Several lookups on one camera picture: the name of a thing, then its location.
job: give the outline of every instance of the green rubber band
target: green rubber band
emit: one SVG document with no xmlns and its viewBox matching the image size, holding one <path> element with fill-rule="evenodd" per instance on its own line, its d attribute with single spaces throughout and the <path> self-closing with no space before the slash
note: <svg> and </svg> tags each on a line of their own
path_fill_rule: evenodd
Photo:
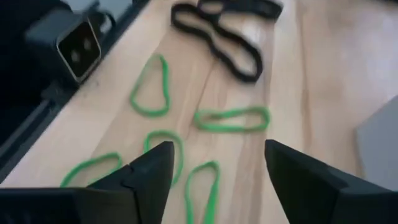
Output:
<svg viewBox="0 0 398 224">
<path fill-rule="evenodd" d="M 220 167 L 217 161 L 206 162 L 196 168 L 194 168 L 188 175 L 187 183 L 185 184 L 185 207 L 187 208 L 187 224 L 193 224 L 193 205 L 190 198 L 190 186 L 192 177 L 200 170 L 211 167 L 216 172 L 216 178 L 214 179 L 213 185 L 211 186 L 209 198 L 207 200 L 205 218 L 203 219 L 203 224 L 214 224 L 217 199 L 218 199 L 218 186 L 220 184 Z"/>
<path fill-rule="evenodd" d="M 173 131 L 169 131 L 169 130 L 156 130 L 153 132 L 150 132 L 147 137 L 145 138 L 144 141 L 144 153 L 146 153 L 147 151 L 150 150 L 150 140 L 155 137 L 155 136 L 167 136 L 168 138 L 171 138 L 173 141 L 175 141 L 178 145 L 178 149 L 179 149 L 179 158 L 178 158 L 178 164 L 177 164 L 177 170 L 175 171 L 175 175 L 173 177 L 172 180 L 172 187 L 178 182 L 180 176 L 181 176 L 181 172 L 182 172 L 182 168 L 183 168 L 183 164 L 184 164 L 184 145 L 183 142 L 180 138 L 180 136 L 178 136 L 177 133 L 173 132 Z"/>
<path fill-rule="evenodd" d="M 116 170 L 120 169 L 122 167 L 122 158 L 121 156 L 117 153 L 117 152 L 110 152 L 107 153 L 105 155 L 99 156 L 97 158 L 92 158 L 89 159 L 87 161 L 83 161 L 80 164 L 78 164 L 77 166 L 75 166 L 62 180 L 60 187 L 67 187 L 69 185 L 69 183 L 71 182 L 71 180 L 77 175 L 77 173 L 79 173 L 80 171 L 82 171 L 83 169 L 86 169 L 89 166 L 95 165 L 99 162 L 105 161 L 107 159 L 117 159 L 118 163 L 116 164 L 116 166 L 114 168 L 112 168 L 106 175 L 97 178 L 97 179 L 93 179 L 92 181 L 90 181 L 90 183 L 93 183 L 103 177 L 106 177 L 107 175 L 110 175 L 111 173 L 115 172 Z"/>
<path fill-rule="evenodd" d="M 224 124 L 211 124 L 203 121 L 203 117 L 206 116 L 212 119 L 223 119 L 240 116 L 245 113 L 259 113 L 262 116 L 262 123 L 254 126 L 239 126 L 239 125 L 224 125 Z M 195 113 L 193 118 L 196 126 L 200 129 L 216 132 L 216 133 L 238 133 L 238 132 L 250 132 L 250 131 L 263 131 L 267 129 L 268 124 L 271 120 L 268 109 L 263 106 L 251 106 L 248 108 L 238 108 L 228 111 L 211 111 L 201 110 Z"/>
<path fill-rule="evenodd" d="M 158 110 L 153 110 L 149 108 L 145 108 L 143 106 L 140 106 L 136 102 L 136 95 L 137 92 L 139 91 L 142 82 L 144 81 L 144 77 L 146 74 L 146 70 L 148 66 L 152 63 L 153 60 L 159 59 L 162 62 L 162 86 L 163 86 L 163 96 L 165 100 L 165 105 L 163 108 L 158 109 Z M 163 116 L 165 115 L 169 109 L 170 109 L 170 95 L 169 95 L 169 65 L 167 64 L 166 59 L 163 57 L 161 54 L 153 55 L 145 64 L 144 68 L 141 71 L 141 74 L 139 75 L 136 84 L 134 85 L 134 88 L 131 91 L 130 94 L 130 103 L 131 106 L 141 115 L 148 116 L 148 117 L 158 117 L 158 116 Z"/>
</svg>

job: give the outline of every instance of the wooden surface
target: wooden surface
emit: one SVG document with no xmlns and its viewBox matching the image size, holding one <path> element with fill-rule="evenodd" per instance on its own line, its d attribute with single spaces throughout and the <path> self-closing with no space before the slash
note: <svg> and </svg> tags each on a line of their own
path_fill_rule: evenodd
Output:
<svg viewBox="0 0 398 224">
<path fill-rule="evenodd" d="M 58 186 L 73 166 L 110 151 L 130 162 L 142 154 L 145 135 L 153 129 L 173 129 L 186 145 L 185 167 L 170 191 L 163 223 L 185 222 L 187 174 L 212 159 L 220 162 L 222 175 L 217 223 L 288 223 L 266 171 L 265 139 L 276 139 L 361 176 L 354 129 L 398 94 L 396 5 L 371 0 L 283 0 L 284 11 L 275 25 L 251 16 L 223 16 L 224 25 L 262 50 L 266 69 L 261 79 L 255 85 L 242 85 L 202 41 L 170 27 L 173 2 L 152 0 L 2 187 Z M 242 49 L 215 39 L 240 67 L 251 68 Z M 128 98 L 154 53 L 164 54 L 170 64 L 172 107 L 167 116 L 147 119 L 131 109 Z M 163 103 L 159 65 L 150 74 L 139 101 L 156 107 Z M 192 126 L 197 109 L 248 105 L 269 107 L 272 121 L 266 132 L 210 134 Z M 229 122 L 255 121 L 245 117 Z M 155 139 L 153 145 L 161 140 Z M 73 185 L 86 185 L 111 165 L 100 164 L 80 174 Z M 212 181 L 209 170 L 193 180 L 196 223 L 203 217 Z"/>
</svg>

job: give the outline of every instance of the wooden table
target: wooden table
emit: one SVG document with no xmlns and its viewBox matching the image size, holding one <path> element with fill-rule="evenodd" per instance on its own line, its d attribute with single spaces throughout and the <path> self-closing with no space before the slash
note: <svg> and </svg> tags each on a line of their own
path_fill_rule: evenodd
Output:
<svg viewBox="0 0 398 224">
<path fill-rule="evenodd" d="M 185 167 L 170 191 L 164 223 L 185 222 L 187 174 L 212 159 L 220 162 L 222 175 L 217 223 L 288 223 L 266 170 L 265 139 L 276 139 L 361 176 L 354 129 L 398 93 L 396 5 L 370 0 L 283 0 L 284 11 L 275 25 L 251 16 L 223 16 L 223 24 L 262 50 L 261 79 L 255 85 L 243 85 L 202 41 L 171 28 L 173 2 L 152 0 L 3 187 L 58 186 L 73 166 L 110 151 L 118 151 L 130 162 L 142 154 L 143 140 L 154 129 L 172 129 L 186 144 Z M 239 66 L 250 67 L 242 49 L 216 40 Z M 128 98 L 154 53 L 164 54 L 170 64 L 172 107 L 167 116 L 149 119 L 133 111 Z M 160 72 L 153 72 L 158 75 L 149 75 L 139 101 L 160 106 Z M 272 121 L 266 132 L 211 134 L 192 125 L 197 109 L 249 105 L 270 109 Z M 73 185 L 86 185 L 111 165 L 83 172 Z M 212 181 L 208 170 L 194 179 L 196 223 L 203 217 Z"/>
</svg>

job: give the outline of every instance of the rubber band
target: rubber band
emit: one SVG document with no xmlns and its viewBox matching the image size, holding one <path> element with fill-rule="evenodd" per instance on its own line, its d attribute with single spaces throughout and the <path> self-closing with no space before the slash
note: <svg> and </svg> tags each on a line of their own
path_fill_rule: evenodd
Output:
<svg viewBox="0 0 398 224">
<path fill-rule="evenodd" d="M 218 186 L 220 184 L 220 167 L 217 161 L 206 162 L 200 166 L 194 168 L 191 173 L 188 175 L 187 182 L 185 184 L 185 207 L 187 209 L 187 224 L 193 224 L 193 205 L 192 200 L 190 198 L 190 186 L 192 177 L 202 169 L 206 167 L 211 167 L 216 172 L 216 178 L 214 179 L 213 185 L 211 186 L 210 194 L 207 200 L 206 210 L 205 210 L 205 218 L 203 219 L 203 224 L 214 224 L 215 215 L 216 215 L 216 207 L 217 207 L 217 199 L 218 199 Z"/>
<path fill-rule="evenodd" d="M 111 173 L 113 173 L 114 171 L 120 169 L 122 167 L 122 158 L 121 156 L 117 153 L 117 152 L 110 152 L 107 153 L 105 155 L 99 156 L 97 158 L 92 158 L 92 159 L 88 159 L 86 161 L 83 161 L 81 163 L 79 163 L 77 166 L 75 166 L 62 180 L 60 187 L 67 187 L 69 185 L 69 183 L 71 182 L 71 180 L 77 175 L 77 173 L 79 173 L 80 171 L 82 171 L 83 169 L 86 169 L 89 166 L 92 166 L 94 164 L 97 164 L 99 162 L 105 161 L 107 159 L 117 159 L 118 163 L 116 164 L 116 166 L 114 168 L 112 168 L 107 174 L 105 174 L 104 176 L 97 178 L 97 179 L 93 179 L 90 181 L 90 183 L 93 183 L 103 177 L 106 177 L 107 175 L 110 175 Z"/>
<path fill-rule="evenodd" d="M 178 136 L 177 133 L 169 130 L 156 130 L 153 132 L 150 132 L 147 137 L 145 138 L 144 141 L 144 153 L 150 150 L 150 140 L 156 136 L 167 136 L 168 138 L 171 138 L 173 141 L 175 141 L 178 145 L 178 152 L 179 152 L 179 157 L 178 157 L 178 163 L 177 163 L 177 170 L 175 171 L 175 175 L 172 180 L 172 187 L 178 182 L 183 164 L 184 164 L 184 145 L 183 142 Z"/>
<path fill-rule="evenodd" d="M 238 125 L 225 125 L 225 124 L 211 124 L 203 121 L 203 117 L 211 119 L 225 119 L 240 116 L 246 113 L 259 113 L 262 116 L 262 123 L 254 126 L 238 126 Z M 267 129 L 268 124 L 271 120 L 268 109 L 263 106 L 252 106 L 248 108 L 238 108 L 228 111 L 211 111 L 201 110 L 195 113 L 193 118 L 196 126 L 200 129 L 216 132 L 216 133 L 238 133 L 238 132 L 250 132 L 250 131 L 263 131 Z"/>
<path fill-rule="evenodd" d="M 162 87 L 163 87 L 163 96 L 165 100 L 165 105 L 161 109 L 149 109 L 139 105 L 136 102 L 136 95 L 139 91 L 142 82 L 144 81 L 144 77 L 146 74 L 146 70 L 148 66 L 152 63 L 153 60 L 159 59 L 162 62 Z M 167 64 L 166 59 L 161 54 L 153 55 L 145 64 L 144 68 L 139 75 L 134 88 L 130 94 L 130 103 L 131 106 L 141 115 L 148 116 L 148 117 L 158 117 L 165 115 L 170 109 L 170 94 L 169 94 L 169 65 Z"/>
</svg>

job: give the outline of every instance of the black rubber band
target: black rubber band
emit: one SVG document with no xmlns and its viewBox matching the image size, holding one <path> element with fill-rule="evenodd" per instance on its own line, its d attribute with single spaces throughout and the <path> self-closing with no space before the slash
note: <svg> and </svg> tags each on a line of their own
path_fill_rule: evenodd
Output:
<svg viewBox="0 0 398 224">
<path fill-rule="evenodd" d="M 203 5 L 206 3 L 221 3 L 222 8 L 217 13 L 212 13 L 220 18 L 222 13 L 237 12 L 244 14 L 254 14 L 264 19 L 276 21 L 283 10 L 281 3 L 270 0 L 199 0 L 198 7 L 203 11 Z"/>
<path fill-rule="evenodd" d="M 210 34 L 199 28 L 186 25 L 183 22 L 179 21 L 177 19 L 178 13 L 190 13 L 198 17 L 199 19 L 206 21 L 212 26 L 212 28 L 214 28 L 214 30 L 220 36 L 227 38 L 230 41 L 235 42 L 241 47 L 243 47 L 248 53 L 252 55 L 256 64 L 256 71 L 254 73 L 247 73 L 244 71 L 240 71 L 238 68 L 236 68 L 232 60 L 223 51 L 217 49 Z M 259 53 L 259 51 L 238 34 L 235 34 L 231 31 L 222 28 L 218 24 L 218 18 L 215 17 L 214 14 L 203 12 L 201 9 L 190 3 L 178 3 L 172 6 L 171 22 L 172 25 L 178 30 L 186 32 L 188 34 L 195 35 L 206 41 L 206 43 L 210 48 L 211 53 L 215 57 L 219 58 L 237 79 L 245 83 L 255 83 L 260 78 L 263 67 L 262 67 L 261 54 Z"/>
</svg>

